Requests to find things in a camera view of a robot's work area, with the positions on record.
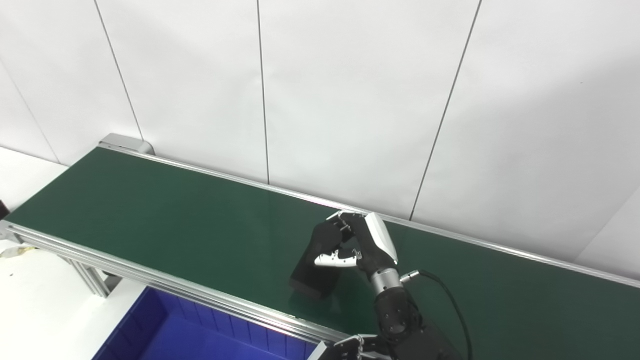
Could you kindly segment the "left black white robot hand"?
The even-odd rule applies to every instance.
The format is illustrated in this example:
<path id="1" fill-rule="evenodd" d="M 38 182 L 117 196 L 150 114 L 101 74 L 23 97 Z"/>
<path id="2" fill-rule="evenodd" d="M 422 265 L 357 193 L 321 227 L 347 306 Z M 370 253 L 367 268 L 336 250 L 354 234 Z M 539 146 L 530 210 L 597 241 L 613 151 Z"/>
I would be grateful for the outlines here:
<path id="1" fill-rule="evenodd" d="M 382 339 L 370 333 L 358 333 L 338 342 L 322 341 L 308 360 L 388 360 Z"/>

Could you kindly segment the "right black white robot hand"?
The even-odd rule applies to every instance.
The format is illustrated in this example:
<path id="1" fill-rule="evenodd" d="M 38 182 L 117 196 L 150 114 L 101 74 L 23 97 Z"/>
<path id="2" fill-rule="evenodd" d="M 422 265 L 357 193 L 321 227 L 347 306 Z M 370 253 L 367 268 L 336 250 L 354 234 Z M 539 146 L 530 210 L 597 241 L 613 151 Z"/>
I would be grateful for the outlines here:
<path id="1" fill-rule="evenodd" d="M 305 260 L 316 267 L 358 268 L 370 278 L 397 269 L 398 255 L 376 212 L 338 210 L 316 225 Z"/>

